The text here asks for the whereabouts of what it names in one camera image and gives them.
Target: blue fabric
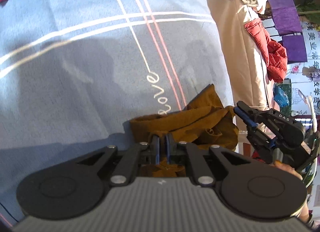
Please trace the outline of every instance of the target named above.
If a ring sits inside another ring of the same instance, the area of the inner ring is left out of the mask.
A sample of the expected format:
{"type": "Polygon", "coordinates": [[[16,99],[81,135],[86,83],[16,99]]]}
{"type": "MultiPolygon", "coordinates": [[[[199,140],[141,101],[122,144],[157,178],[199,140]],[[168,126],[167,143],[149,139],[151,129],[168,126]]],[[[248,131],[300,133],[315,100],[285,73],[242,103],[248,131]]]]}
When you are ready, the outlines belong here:
{"type": "MultiPolygon", "coordinates": [[[[144,0],[139,1],[147,12],[144,0]]],[[[127,14],[140,13],[136,0],[121,2],[127,14]]],[[[213,83],[223,105],[232,105],[206,0],[148,3],[155,19],[162,20],[158,28],[186,103],[213,83]],[[168,14],[172,11],[193,14],[168,14]]],[[[15,191],[26,175],[107,145],[128,148],[133,142],[130,119],[179,110],[174,89],[185,106],[151,16],[167,70],[141,14],[129,20],[137,24],[132,29],[150,72],[124,17],[42,39],[4,60],[47,34],[117,15],[123,15],[117,0],[8,0],[0,7],[0,202],[18,220],[23,214],[15,191]],[[105,31],[112,26],[117,29],[105,31]],[[94,30],[101,33],[81,36],[94,30]]],[[[14,224],[2,207],[0,213],[14,224]]]]}
{"type": "Polygon", "coordinates": [[[284,93],[282,88],[280,88],[278,85],[275,85],[273,87],[273,99],[275,102],[278,103],[278,105],[282,108],[289,105],[289,99],[288,96],[284,93]]]}

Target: red jacket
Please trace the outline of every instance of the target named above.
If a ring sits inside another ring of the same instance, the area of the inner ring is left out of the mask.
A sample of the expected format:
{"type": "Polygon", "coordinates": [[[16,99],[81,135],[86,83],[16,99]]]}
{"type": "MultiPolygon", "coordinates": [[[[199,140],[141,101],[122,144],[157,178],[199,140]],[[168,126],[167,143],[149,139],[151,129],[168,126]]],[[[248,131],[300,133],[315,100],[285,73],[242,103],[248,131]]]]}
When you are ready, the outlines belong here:
{"type": "Polygon", "coordinates": [[[270,38],[267,30],[262,26],[261,19],[257,18],[244,25],[260,48],[265,59],[269,79],[283,82],[287,73],[287,50],[278,42],[270,38]]]}

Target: grooved gray surface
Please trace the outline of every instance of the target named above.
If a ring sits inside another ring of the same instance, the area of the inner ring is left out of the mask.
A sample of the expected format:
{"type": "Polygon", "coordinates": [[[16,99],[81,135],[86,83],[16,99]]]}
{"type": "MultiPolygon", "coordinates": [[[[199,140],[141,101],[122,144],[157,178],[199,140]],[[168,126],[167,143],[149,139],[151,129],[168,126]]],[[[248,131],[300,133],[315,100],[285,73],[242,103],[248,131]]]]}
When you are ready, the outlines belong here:
{"type": "Polygon", "coordinates": [[[227,209],[210,188],[188,178],[138,177],[113,188],[91,212],[71,220],[27,217],[15,232],[307,232],[296,218],[277,223],[247,220],[227,209]]]}

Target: brown cloth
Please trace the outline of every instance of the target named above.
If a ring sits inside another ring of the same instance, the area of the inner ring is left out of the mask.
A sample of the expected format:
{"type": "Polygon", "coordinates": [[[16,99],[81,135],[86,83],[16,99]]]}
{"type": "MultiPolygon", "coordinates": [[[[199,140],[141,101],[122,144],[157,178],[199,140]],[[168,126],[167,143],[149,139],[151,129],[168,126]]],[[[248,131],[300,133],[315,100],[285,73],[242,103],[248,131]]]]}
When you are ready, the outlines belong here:
{"type": "MultiPolygon", "coordinates": [[[[233,107],[223,107],[211,84],[187,105],[186,110],[141,116],[132,119],[130,125],[135,142],[150,141],[154,134],[162,138],[172,133],[175,141],[194,142],[201,149],[217,144],[234,150],[239,130],[232,122],[233,117],[233,107]]],[[[148,173],[154,177],[183,176],[184,167],[168,165],[165,159],[158,166],[148,167],[148,173]]]]}

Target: white sign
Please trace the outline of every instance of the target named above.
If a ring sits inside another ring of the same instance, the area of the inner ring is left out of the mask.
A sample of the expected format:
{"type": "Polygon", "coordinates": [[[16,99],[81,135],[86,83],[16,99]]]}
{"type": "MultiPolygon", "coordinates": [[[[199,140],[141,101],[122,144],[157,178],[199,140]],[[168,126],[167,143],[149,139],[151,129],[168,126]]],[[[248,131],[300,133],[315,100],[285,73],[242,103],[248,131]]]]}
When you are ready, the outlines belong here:
{"type": "Polygon", "coordinates": [[[288,64],[286,78],[291,80],[291,110],[298,115],[311,115],[303,99],[311,95],[315,112],[320,115],[320,32],[307,22],[302,22],[301,26],[308,62],[288,64]]]}

